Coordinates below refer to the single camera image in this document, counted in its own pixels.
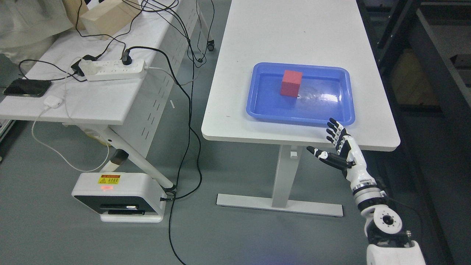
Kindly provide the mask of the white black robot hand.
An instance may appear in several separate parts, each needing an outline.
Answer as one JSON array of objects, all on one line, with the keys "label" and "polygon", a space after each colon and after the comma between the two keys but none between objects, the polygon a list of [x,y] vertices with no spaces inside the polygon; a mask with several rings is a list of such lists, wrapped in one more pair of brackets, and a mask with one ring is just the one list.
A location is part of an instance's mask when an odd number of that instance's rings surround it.
[{"label": "white black robot hand", "polygon": [[339,169],[350,182],[353,192],[364,187],[377,188],[375,178],[368,173],[364,155],[355,139],[337,120],[330,118],[327,125],[326,139],[335,148],[335,153],[314,146],[308,146],[306,149],[323,163]]}]

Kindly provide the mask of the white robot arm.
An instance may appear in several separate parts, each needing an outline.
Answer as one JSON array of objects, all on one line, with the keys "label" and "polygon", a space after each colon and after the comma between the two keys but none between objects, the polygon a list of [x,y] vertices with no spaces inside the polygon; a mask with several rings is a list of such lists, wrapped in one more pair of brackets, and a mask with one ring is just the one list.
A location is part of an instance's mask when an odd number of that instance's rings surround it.
[{"label": "white robot arm", "polygon": [[355,203],[365,218],[368,265],[425,265],[422,250],[411,233],[403,229],[402,218],[387,205],[387,196],[375,180],[353,181]]}]

